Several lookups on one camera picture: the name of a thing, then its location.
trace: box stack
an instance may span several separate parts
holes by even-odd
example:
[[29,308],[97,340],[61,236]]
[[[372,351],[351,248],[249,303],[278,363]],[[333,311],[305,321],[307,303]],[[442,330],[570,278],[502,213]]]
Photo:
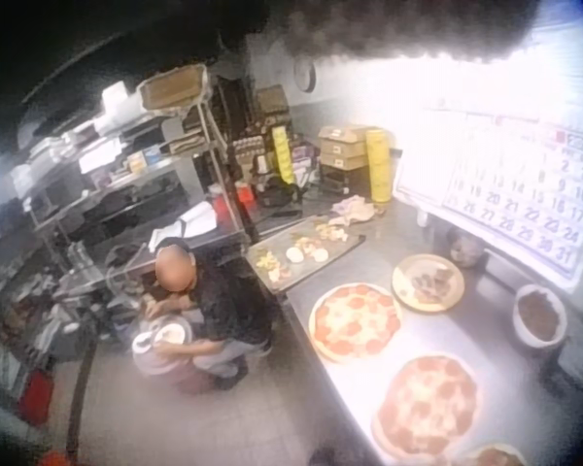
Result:
[[320,131],[320,163],[349,171],[369,165],[367,159],[367,130],[371,126],[325,126]]
[[366,133],[371,126],[325,126],[320,131],[322,189],[338,194],[370,193]]

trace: bowl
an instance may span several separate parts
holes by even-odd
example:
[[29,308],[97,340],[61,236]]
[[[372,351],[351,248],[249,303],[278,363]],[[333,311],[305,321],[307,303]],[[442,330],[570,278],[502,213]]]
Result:
[[[559,317],[559,324],[557,325],[557,329],[555,330],[555,335],[553,336],[552,340],[544,341],[537,338],[535,335],[531,333],[529,328],[523,322],[520,313],[519,302],[523,296],[527,296],[533,292],[540,292],[546,295],[546,298],[553,306],[553,310],[557,313]],[[532,348],[549,348],[557,345],[561,342],[564,337],[566,336],[567,330],[567,315],[566,315],[566,307],[557,297],[553,291],[543,286],[538,286],[537,284],[527,284],[520,288],[516,293],[516,301],[514,303],[514,312],[512,314],[512,319],[514,321],[514,328],[516,330],[516,335],[518,338],[527,345],[528,347]]]

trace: tiled floor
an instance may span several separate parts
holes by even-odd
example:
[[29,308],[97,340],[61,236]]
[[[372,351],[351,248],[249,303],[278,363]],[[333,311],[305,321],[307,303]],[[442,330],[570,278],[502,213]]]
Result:
[[[349,459],[350,429],[292,330],[281,323],[276,334],[274,350],[249,359],[250,373],[235,388],[191,396],[144,380],[129,354],[99,350],[80,459],[90,466],[303,466],[315,448],[336,445],[348,464],[361,464]],[[50,431],[59,448],[76,370],[62,365],[56,377]]]

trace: kitchen equipment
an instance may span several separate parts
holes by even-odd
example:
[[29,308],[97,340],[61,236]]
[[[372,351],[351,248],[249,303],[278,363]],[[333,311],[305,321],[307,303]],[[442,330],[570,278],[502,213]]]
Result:
[[[319,270],[326,267],[331,262],[335,261],[349,250],[360,245],[365,237],[362,235],[353,235],[348,233],[347,241],[330,241],[321,240],[320,234],[317,231],[319,225],[327,224],[327,216],[310,216],[304,221],[284,230],[276,235],[273,235],[266,240],[263,240],[255,245],[252,245],[247,253],[246,258],[256,272],[259,279],[272,292],[283,292],[291,288],[295,284],[301,282],[307,277],[315,274]],[[309,238],[312,240],[320,240],[321,248],[328,251],[328,260],[325,262],[317,262],[311,257],[305,257],[300,263],[292,263],[287,258],[287,250],[293,246],[300,238]],[[273,283],[269,276],[268,270],[257,267],[257,263],[271,252],[276,259],[278,259],[282,266],[289,269],[290,276],[283,278],[280,281]]]
[[[559,324],[557,326],[557,330],[555,331],[555,336],[553,337],[552,340],[544,341],[537,338],[525,325],[521,317],[520,313],[521,309],[519,306],[521,298],[534,292],[544,294],[546,296],[546,299],[553,306],[553,310],[555,311],[555,313],[557,313],[559,317]],[[516,335],[518,335],[518,338],[520,338],[520,340],[528,347],[538,349],[553,347],[557,345],[559,342],[561,342],[566,336],[567,316],[566,307],[564,306],[564,303],[562,303],[560,298],[558,298],[557,295],[553,293],[553,291],[551,291],[548,288],[539,286],[537,284],[527,284],[518,290],[518,292],[516,293],[516,302],[514,303],[512,320],[514,321],[514,329],[516,330]]]

